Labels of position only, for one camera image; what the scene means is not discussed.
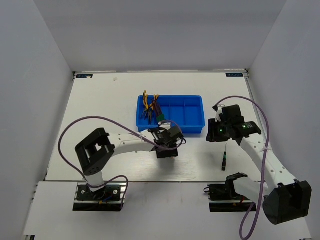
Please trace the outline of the yellow black needle-nose pliers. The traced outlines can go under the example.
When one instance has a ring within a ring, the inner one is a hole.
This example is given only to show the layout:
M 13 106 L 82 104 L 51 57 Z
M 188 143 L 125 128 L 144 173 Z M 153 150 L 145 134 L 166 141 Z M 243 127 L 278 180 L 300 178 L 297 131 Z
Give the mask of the yellow black needle-nose pliers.
M 153 100 L 157 101 L 159 98 L 158 94 L 153 95 Z M 146 95 L 146 106 L 147 106 L 147 119 L 148 119 L 148 123 L 149 125 L 152 123 L 152 115 L 153 115 L 153 110 L 154 110 L 154 106 L 153 103 L 148 104 L 148 95 Z

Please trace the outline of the green hex key set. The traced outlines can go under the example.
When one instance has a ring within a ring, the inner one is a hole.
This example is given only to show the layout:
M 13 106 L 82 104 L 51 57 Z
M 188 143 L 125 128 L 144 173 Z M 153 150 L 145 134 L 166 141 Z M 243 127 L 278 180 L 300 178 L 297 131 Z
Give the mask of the green hex key set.
M 165 115 L 163 114 L 161 106 L 158 103 L 158 101 L 157 100 L 153 100 L 152 101 L 152 106 L 153 106 L 153 111 L 154 111 L 156 123 L 158 124 L 158 123 L 164 121 L 165 120 Z

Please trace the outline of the yellow black combination pliers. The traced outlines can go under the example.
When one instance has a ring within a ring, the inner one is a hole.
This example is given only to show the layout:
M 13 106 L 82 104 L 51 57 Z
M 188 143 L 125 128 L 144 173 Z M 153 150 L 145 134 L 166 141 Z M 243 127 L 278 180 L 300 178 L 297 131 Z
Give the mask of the yellow black combination pliers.
M 142 94 L 142 103 L 143 103 L 143 112 L 142 112 L 142 117 L 144 117 L 145 119 L 148 117 L 148 112 L 149 112 L 149 104 L 148 104 L 148 94 L 147 91 L 145 90 Z

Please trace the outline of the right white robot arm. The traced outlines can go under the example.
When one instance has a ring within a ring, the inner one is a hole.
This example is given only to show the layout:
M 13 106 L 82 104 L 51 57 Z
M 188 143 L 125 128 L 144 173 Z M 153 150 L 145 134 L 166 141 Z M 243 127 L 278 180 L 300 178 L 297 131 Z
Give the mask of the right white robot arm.
M 236 200 L 244 197 L 262 208 L 274 225 L 306 217 L 309 213 L 312 187 L 299 181 L 280 162 L 272 150 L 266 147 L 262 131 L 253 121 L 245 121 L 239 105 L 216 105 L 215 118 L 208 121 L 206 141 L 223 143 L 236 141 L 259 168 L 263 180 L 258 183 L 246 173 L 226 177 L 224 189 L 216 198 L 227 196 Z

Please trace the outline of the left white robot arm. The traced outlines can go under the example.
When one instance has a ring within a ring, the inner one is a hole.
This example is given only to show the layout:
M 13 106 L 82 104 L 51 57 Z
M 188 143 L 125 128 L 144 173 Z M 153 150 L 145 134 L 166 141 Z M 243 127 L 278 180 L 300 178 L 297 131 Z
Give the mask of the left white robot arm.
M 75 147 L 88 193 L 99 200 L 105 196 L 102 170 L 117 155 L 131 152 L 157 152 L 157 158 L 176 157 L 177 142 L 184 138 L 177 126 L 156 127 L 128 134 L 109 134 L 97 128 Z

